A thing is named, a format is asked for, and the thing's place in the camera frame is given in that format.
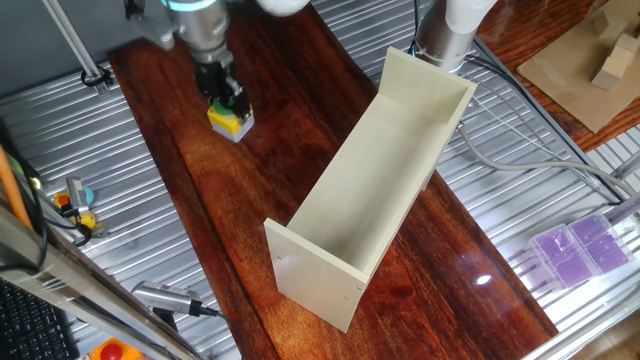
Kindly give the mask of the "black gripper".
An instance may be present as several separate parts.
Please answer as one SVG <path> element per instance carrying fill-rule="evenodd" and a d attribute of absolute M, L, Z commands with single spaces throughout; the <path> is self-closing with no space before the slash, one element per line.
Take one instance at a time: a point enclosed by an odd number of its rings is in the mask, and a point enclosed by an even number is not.
<path fill-rule="evenodd" d="M 198 63 L 194 77 L 198 90 L 214 108 L 224 108 L 221 101 L 228 100 L 227 105 L 234 115 L 243 121 L 247 120 L 252 109 L 248 96 L 236 79 L 235 62 L 223 64 L 220 61 Z"/>

